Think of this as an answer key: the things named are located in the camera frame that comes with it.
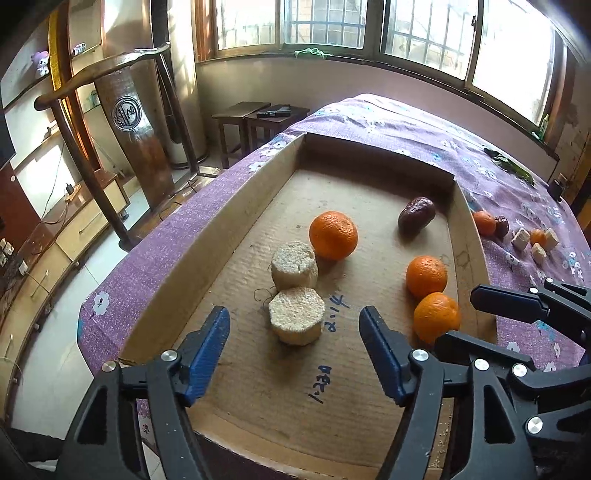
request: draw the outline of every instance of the cardboard surface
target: cardboard surface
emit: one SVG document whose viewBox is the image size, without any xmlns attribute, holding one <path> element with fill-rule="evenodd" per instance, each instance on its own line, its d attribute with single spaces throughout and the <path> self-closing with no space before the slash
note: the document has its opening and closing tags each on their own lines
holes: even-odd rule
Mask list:
<svg viewBox="0 0 591 480">
<path fill-rule="evenodd" d="M 398 214 L 419 194 L 435 201 L 437 216 L 413 241 L 403 242 Z M 358 247 L 341 262 L 319 260 L 316 290 L 326 302 L 329 324 L 316 342 L 287 346 L 269 324 L 271 257 L 283 242 L 309 241 L 310 222 L 327 210 L 352 218 Z M 493 317 L 477 315 L 469 304 L 470 290 L 488 276 L 453 176 L 392 152 L 307 134 L 251 177 L 199 235 L 122 356 L 144 361 L 169 347 L 173 335 L 178 345 L 201 327 L 213 306 L 224 305 L 232 319 L 230 336 L 206 396 L 188 412 L 193 427 L 227 449 L 295 476 L 374 478 L 402 409 L 382 392 L 359 336 L 359 311 L 375 305 L 390 328 L 412 338 L 416 302 L 405 288 L 405 271 L 425 254 L 447 265 L 445 293 L 459 301 L 462 330 L 494 342 Z M 314 394 L 317 376 L 324 374 L 330 384 Z M 442 465 L 450 412 L 448 402 L 432 466 Z"/>
</svg>

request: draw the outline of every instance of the tile floor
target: tile floor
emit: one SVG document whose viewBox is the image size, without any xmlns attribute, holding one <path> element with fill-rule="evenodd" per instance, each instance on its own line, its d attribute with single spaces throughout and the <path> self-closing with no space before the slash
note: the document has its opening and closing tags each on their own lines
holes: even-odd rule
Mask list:
<svg viewBox="0 0 591 480">
<path fill-rule="evenodd" d="M 177 181 L 186 171 L 174 170 Z M 131 226 L 148 210 L 144 193 L 139 190 L 130 198 L 127 208 Z M 21 430 L 64 438 L 72 418 L 92 382 L 76 343 L 80 305 L 105 280 L 127 254 L 119 248 L 119 238 L 108 231 L 72 272 L 63 292 L 56 299 L 39 336 L 33 343 L 23 367 L 23 381 L 18 387 L 12 426 Z M 148 471 L 152 480 L 164 480 L 160 459 L 144 447 Z M 43 468 L 52 468 L 47 462 Z"/>
</svg>

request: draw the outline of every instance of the orange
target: orange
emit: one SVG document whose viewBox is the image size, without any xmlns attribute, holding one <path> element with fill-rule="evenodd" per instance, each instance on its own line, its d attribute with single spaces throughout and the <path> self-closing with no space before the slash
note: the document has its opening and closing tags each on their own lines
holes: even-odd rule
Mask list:
<svg viewBox="0 0 591 480">
<path fill-rule="evenodd" d="M 486 210 L 481 210 L 480 212 L 474 212 L 472 216 L 474 217 L 474 223 L 479 234 L 482 236 L 492 236 L 495 234 L 496 220 L 490 213 Z"/>
<path fill-rule="evenodd" d="M 340 212 L 324 212 L 310 224 L 310 243 L 319 257 L 342 260 L 357 247 L 357 227 Z"/>
<path fill-rule="evenodd" d="M 443 293 L 431 293 L 414 310 L 413 329 L 423 342 L 432 345 L 444 333 L 459 330 L 460 321 L 460 312 L 454 299 Z"/>
<path fill-rule="evenodd" d="M 537 228 L 532 230 L 530 233 L 530 243 L 531 245 L 540 244 L 540 247 L 544 248 L 546 245 L 546 234 L 543 230 L 538 230 Z"/>
<path fill-rule="evenodd" d="M 407 288 L 417 300 L 430 293 L 443 291 L 447 285 L 447 270 L 441 260 L 429 255 L 415 257 L 407 267 Z"/>
</svg>

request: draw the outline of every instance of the circular logo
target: circular logo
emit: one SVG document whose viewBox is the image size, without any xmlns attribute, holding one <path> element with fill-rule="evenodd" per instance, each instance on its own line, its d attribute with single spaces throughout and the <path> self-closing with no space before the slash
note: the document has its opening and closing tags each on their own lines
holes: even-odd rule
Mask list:
<svg viewBox="0 0 591 480">
<path fill-rule="evenodd" d="M 117 128 L 128 132 L 139 125 L 142 110 L 138 101 L 133 97 L 121 97 L 113 108 L 113 123 Z"/>
</svg>

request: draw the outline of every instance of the black screen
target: black screen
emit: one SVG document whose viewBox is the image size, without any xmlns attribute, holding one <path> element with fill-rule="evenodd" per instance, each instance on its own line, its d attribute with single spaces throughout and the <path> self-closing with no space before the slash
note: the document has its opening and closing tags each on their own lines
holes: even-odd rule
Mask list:
<svg viewBox="0 0 591 480">
<path fill-rule="evenodd" d="M 0 96 L 0 106 L 2 105 L 2 96 Z M 6 165 L 15 154 L 14 145 L 6 125 L 4 110 L 0 108 L 0 170 Z"/>
</svg>

